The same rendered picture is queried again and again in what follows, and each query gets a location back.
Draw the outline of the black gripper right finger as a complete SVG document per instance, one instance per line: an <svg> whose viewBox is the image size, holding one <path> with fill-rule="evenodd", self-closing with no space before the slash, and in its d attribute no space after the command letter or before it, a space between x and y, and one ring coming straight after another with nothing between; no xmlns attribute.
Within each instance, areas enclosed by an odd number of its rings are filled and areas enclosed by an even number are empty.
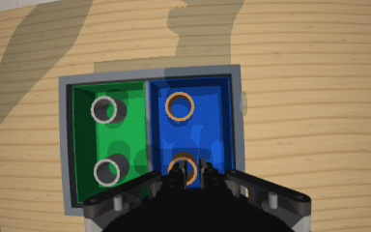
<svg viewBox="0 0 371 232"><path fill-rule="evenodd" d="M280 218L295 232L311 232L311 198L302 192L236 169L220 174L205 159L199 159L199 177L201 189L206 188L207 195L233 199L237 196ZM247 188L248 197L241 194L241 185Z"/></svg>

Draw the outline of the bronze bushing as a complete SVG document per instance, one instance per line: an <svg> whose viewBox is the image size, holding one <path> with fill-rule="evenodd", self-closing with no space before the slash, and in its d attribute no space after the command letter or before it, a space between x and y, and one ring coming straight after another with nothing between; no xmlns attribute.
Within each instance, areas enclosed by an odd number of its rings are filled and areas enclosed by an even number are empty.
<svg viewBox="0 0 371 232"><path fill-rule="evenodd" d="M197 176L197 165L196 165L195 157L191 153L188 153L188 152L180 152L180 153L176 154L173 157L173 159L171 160L170 164L169 164L168 172L169 172L170 169L173 168L174 163L178 160L189 161L193 166L193 169L189 173L187 173L186 185L189 185L195 180L195 178Z"/></svg>
<svg viewBox="0 0 371 232"><path fill-rule="evenodd" d="M172 106L172 103L176 100L176 99L186 99L189 101L189 103L191 104L191 109L190 109L190 112L188 113L187 116L185 116L184 118L177 118L173 113L172 113L172 110L171 110L171 106ZM190 116L193 114L193 110L194 110L194 101L193 99L191 98L190 95L188 95L187 93L183 93L183 92L176 92L172 95L169 96L169 98L166 100L166 103L165 103L165 111L167 113L167 115L175 120L175 121L185 121L186 119L190 118Z"/></svg>

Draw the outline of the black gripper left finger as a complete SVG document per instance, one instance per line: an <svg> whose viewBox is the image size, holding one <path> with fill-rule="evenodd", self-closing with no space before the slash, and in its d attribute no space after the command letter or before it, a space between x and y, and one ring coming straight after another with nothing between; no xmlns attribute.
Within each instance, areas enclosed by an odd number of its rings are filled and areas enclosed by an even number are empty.
<svg viewBox="0 0 371 232"><path fill-rule="evenodd" d="M152 198L158 200L181 195L182 189L186 189L186 182L187 163L181 160L174 164L168 175L161 176L160 171L151 171L90 196L83 201L85 232L101 232L113 219ZM141 199L141 191L146 187L149 195Z"/></svg>

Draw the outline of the grey metal bushing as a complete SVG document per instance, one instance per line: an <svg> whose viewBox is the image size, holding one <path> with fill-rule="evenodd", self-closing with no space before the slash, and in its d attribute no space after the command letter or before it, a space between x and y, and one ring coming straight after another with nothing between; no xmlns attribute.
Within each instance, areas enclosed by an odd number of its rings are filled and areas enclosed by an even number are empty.
<svg viewBox="0 0 371 232"><path fill-rule="evenodd" d="M109 169L109 161L117 169L117 175ZM121 154L114 154L97 162L94 168L94 176L99 184L105 187L111 187L120 181L129 171L128 159ZM116 179L116 180L115 180Z"/></svg>
<svg viewBox="0 0 371 232"><path fill-rule="evenodd" d="M114 105L114 114L111 118L108 118L106 109L110 103ZM91 107L94 120L101 124L120 123L126 118L127 112L127 106L123 101L107 96L101 96L95 99Z"/></svg>

